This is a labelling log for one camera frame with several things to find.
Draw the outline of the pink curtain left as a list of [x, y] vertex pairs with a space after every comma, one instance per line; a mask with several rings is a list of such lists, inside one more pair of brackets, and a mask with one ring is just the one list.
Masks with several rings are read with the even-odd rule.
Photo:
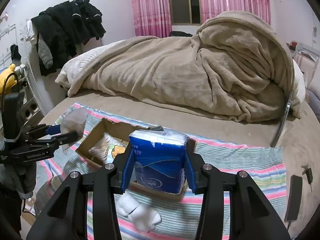
[[168, 37], [172, 31], [169, 0], [131, 0], [136, 36]]

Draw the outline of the white embroidered pillow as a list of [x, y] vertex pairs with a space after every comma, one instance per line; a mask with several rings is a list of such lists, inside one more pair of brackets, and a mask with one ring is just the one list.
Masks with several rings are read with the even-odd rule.
[[320, 99], [320, 64], [316, 67], [313, 78], [308, 85], [308, 90], [312, 91]]

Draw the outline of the grey pillow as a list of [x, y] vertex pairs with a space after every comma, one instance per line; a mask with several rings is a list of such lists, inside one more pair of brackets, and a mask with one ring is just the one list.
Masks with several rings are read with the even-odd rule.
[[308, 104], [313, 110], [318, 121], [320, 122], [320, 100], [314, 92], [308, 89], [306, 90], [306, 92], [308, 94]]

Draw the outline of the cotton swab bag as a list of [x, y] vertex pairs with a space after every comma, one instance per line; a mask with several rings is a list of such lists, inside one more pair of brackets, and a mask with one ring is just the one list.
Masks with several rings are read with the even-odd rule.
[[105, 132], [103, 137], [89, 149], [89, 153], [96, 159], [105, 164], [108, 148], [110, 145], [118, 145], [126, 147], [121, 141], [112, 137], [109, 133]]

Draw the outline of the beige fleece blanket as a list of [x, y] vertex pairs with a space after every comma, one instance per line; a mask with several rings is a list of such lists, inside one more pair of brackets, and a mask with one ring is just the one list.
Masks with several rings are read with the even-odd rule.
[[56, 78], [68, 92], [93, 89], [216, 119], [283, 116], [295, 71], [288, 48], [264, 20], [225, 11], [191, 37], [137, 36], [69, 60]]

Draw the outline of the striped colourful towel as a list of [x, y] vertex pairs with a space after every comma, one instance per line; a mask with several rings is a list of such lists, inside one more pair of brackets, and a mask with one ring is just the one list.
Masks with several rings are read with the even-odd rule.
[[[190, 133], [196, 140], [196, 153], [206, 163], [212, 164], [222, 172], [236, 174], [245, 170], [260, 187], [280, 218], [286, 210], [286, 167], [281, 148], [264, 148], [238, 145], [208, 139]], [[34, 210], [39, 215], [55, 190], [72, 171], [81, 174], [94, 170], [83, 157], [76, 153], [80, 146], [76, 143], [67, 152], [57, 150], [52, 159], [37, 163]], [[118, 216], [120, 233], [123, 239], [194, 239], [199, 222], [202, 196], [194, 195], [187, 189], [178, 202], [164, 198], [149, 197], [141, 190], [130, 188], [129, 193], [140, 203], [152, 207], [161, 215], [161, 222], [148, 232], [141, 232], [132, 222]]]

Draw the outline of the clear plastic bag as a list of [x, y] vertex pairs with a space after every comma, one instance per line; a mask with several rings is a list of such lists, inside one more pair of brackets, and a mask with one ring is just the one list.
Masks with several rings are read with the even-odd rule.
[[75, 140], [67, 144], [63, 144], [61, 146], [63, 152], [65, 152], [68, 148], [70, 148], [76, 142], [82, 139], [84, 135], [85, 124], [86, 124], [86, 115], [87, 115], [87, 108], [80, 107], [71, 111], [65, 117], [63, 117], [60, 124], [61, 134], [66, 134], [69, 132], [77, 133], [77, 138]]

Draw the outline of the white quilt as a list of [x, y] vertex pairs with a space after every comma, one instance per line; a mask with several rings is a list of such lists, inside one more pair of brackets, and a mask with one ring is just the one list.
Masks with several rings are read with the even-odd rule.
[[301, 104], [304, 101], [306, 90], [305, 90], [305, 83], [304, 83], [304, 75], [300, 70], [296, 61], [292, 60], [292, 62], [293, 62], [293, 67], [295, 71], [292, 105], [297, 106], [298, 104]]

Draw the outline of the cartoon tissue pack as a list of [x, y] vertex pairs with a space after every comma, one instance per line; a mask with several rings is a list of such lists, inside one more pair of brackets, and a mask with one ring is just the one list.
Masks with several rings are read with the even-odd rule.
[[112, 163], [115, 157], [119, 154], [124, 153], [126, 147], [118, 145], [110, 145], [108, 148], [105, 164]]

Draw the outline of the keys with black fob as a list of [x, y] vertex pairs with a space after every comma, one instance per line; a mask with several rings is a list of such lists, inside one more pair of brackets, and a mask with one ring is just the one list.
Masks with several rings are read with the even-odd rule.
[[306, 175], [308, 184], [310, 185], [310, 190], [312, 191], [313, 173], [310, 165], [302, 165], [303, 169], [302, 175]]

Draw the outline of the white socks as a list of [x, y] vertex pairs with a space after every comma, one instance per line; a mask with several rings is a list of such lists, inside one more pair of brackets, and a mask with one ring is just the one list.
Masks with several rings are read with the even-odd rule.
[[162, 221], [161, 215], [153, 208], [138, 202], [125, 192], [116, 202], [118, 215], [128, 218], [135, 228], [142, 232], [152, 231]]

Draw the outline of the black hanging clothes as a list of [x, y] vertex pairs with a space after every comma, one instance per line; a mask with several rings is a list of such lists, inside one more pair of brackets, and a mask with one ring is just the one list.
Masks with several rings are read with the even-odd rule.
[[76, 46], [103, 38], [103, 14], [90, 0], [65, 1], [31, 19], [36, 32], [40, 74], [61, 69], [77, 54]]

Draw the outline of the grey knit gloves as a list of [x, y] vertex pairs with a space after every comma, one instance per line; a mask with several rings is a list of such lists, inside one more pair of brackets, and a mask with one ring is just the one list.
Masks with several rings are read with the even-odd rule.
[[149, 131], [164, 131], [164, 128], [162, 126], [149, 126], [148, 127]]

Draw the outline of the brown cardboard box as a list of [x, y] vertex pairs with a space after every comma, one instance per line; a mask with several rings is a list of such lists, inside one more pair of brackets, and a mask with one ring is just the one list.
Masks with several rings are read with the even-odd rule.
[[[115, 122], [103, 118], [88, 133], [87, 137], [76, 149], [76, 152], [88, 162], [89, 166], [98, 169], [106, 163], [113, 162], [117, 155], [125, 152], [125, 148], [129, 143], [130, 133], [139, 129], [151, 130], [153, 128], [155, 126], [129, 124], [122, 121]], [[180, 202], [187, 190], [187, 181], [186, 179], [182, 180], [178, 193], [168, 193], [139, 183], [136, 175], [133, 174], [129, 183], [129, 189], [141, 192], [147, 196]]]

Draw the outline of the blue tissue pack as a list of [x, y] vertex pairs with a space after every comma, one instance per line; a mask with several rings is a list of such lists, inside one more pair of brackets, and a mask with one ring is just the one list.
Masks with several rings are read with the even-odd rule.
[[136, 130], [129, 135], [140, 185], [166, 193], [180, 193], [189, 137], [171, 131]]

